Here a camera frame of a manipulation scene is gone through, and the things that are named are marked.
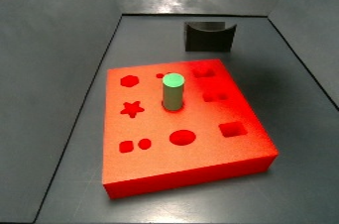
red object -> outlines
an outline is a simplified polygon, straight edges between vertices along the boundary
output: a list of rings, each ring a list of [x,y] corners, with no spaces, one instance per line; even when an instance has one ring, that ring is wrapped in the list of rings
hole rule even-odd
[[[159,74],[169,71],[186,77],[178,112],[162,105]],[[121,84],[127,75],[139,78],[133,87]],[[125,103],[138,104],[143,112],[121,114]],[[263,172],[277,156],[218,59],[109,71],[102,182],[110,198]]]

square hole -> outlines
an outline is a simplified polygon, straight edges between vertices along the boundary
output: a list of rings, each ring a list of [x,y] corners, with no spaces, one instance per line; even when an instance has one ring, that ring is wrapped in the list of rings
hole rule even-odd
[[[219,128],[226,138],[245,135],[249,133],[242,122],[221,124]]]
[[[121,150],[122,153],[133,152],[133,150],[134,150],[133,141],[121,142],[119,150]]]

gray table surface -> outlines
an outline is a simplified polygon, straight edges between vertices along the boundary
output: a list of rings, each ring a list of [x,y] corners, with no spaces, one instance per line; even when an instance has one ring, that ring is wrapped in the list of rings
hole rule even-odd
[[[269,17],[339,106],[339,2],[279,0]]]
[[[0,222],[36,218],[121,16],[114,0],[0,0]]]
[[[230,54],[186,53],[185,22],[239,25]],[[269,172],[110,200],[101,184],[106,72],[219,58],[279,149]],[[266,18],[127,17],[113,40],[38,222],[339,219],[339,113]]]

small round hole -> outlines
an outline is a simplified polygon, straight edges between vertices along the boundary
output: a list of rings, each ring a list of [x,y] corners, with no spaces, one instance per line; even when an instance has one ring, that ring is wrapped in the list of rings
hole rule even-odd
[[[142,139],[138,143],[138,146],[142,150],[147,150],[153,146],[153,142],[149,139]]]

hexagonal hole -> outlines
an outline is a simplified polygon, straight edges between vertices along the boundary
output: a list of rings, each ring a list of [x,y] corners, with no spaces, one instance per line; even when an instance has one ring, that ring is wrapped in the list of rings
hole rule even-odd
[[[139,84],[139,78],[134,75],[127,75],[121,79],[121,85],[126,87],[133,87]]]

